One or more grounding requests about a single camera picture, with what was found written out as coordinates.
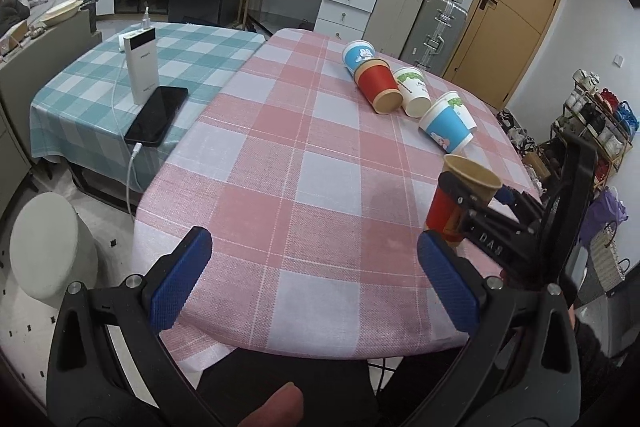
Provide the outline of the person's left hand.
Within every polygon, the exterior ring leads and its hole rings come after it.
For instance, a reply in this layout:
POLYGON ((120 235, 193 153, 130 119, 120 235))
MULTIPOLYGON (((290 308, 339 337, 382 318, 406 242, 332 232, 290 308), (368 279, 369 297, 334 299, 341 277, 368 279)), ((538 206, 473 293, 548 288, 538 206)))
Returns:
POLYGON ((296 427, 303 417, 303 392, 293 383, 287 383, 244 418, 239 427, 296 427))

